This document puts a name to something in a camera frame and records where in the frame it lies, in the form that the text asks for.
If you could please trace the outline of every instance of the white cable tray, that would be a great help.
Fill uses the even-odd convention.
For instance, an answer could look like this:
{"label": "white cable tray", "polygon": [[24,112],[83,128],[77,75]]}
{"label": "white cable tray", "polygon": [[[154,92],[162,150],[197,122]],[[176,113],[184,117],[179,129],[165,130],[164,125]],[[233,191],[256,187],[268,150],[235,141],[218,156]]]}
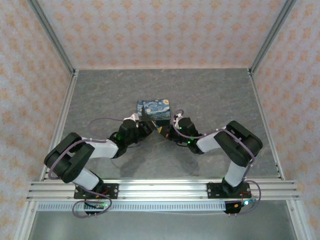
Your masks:
{"label": "white cable tray", "polygon": [[[41,201],[39,202],[37,211],[39,212],[71,212],[75,201]],[[94,209],[79,203],[75,207],[76,210],[101,211],[102,209]],[[224,201],[119,201],[112,202],[109,209],[110,212],[190,212],[190,211],[225,211],[226,204]]]}

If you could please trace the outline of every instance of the starry night box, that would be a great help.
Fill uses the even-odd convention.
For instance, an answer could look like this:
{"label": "starry night box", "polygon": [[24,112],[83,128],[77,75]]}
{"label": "starry night box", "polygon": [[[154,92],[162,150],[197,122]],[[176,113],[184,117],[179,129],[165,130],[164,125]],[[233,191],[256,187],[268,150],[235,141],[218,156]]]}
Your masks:
{"label": "starry night box", "polygon": [[168,99],[141,100],[136,104],[139,121],[155,121],[159,127],[170,124],[170,104]]}

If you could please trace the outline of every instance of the gray floor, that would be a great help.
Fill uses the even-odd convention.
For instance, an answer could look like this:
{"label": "gray floor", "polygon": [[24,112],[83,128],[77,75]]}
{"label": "gray floor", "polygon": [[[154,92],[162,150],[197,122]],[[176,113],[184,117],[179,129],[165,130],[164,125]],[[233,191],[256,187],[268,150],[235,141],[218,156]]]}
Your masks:
{"label": "gray floor", "polygon": [[44,239],[295,240],[296,236],[286,202],[262,201],[251,213],[237,217],[108,212],[79,219],[71,212],[37,212],[29,240]]}
{"label": "gray floor", "polygon": [[[246,69],[81,70],[75,85],[63,136],[76,132],[94,138],[87,125],[98,117],[125,118],[138,100],[169,99],[171,112],[182,108],[200,133],[236,120],[256,134],[264,148],[249,176],[277,176],[270,144]],[[106,138],[118,121],[103,120],[94,131]],[[194,155],[153,132],[140,147],[120,158],[93,159],[86,167],[102,178],[213,177],[226,173],[230,159],[221,150]]]}

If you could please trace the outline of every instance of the wall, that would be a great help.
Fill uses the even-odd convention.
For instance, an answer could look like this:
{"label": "wall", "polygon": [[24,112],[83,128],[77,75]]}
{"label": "wall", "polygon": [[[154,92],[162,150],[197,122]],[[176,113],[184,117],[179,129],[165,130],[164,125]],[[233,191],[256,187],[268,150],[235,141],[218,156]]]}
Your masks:
{"label": "wall", "polygon": [[10,240],[70,76],[26,0],[2,0],[0,26],[0,239]]}
{"label": "wall", "polygon": [[285,0],[39,2],[75,68],[247,68]]}
{"label": "wall", "polygon": [[297,1],[254,79],[285,177],[299,181],[320,236],[319,1]]}

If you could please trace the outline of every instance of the orange floral pattern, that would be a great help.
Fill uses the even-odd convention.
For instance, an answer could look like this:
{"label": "orange floral pattern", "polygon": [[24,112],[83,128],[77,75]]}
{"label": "orange floral pattern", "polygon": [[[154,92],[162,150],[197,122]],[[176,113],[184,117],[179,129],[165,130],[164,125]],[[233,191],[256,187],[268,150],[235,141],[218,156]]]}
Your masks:
{"label": "orange floral pattern", "polygon": [[25,0],[0,2],[0,239],[14,238],[70,76]]}
{"label": "orange floral pattern", "polygon": [[285,176],[320,236],[320,5],[296,3],[254,79]]}
{"label": "orange floral pattern", "polygon": [[78,69],[248,68],[285,0],[40,0]]}

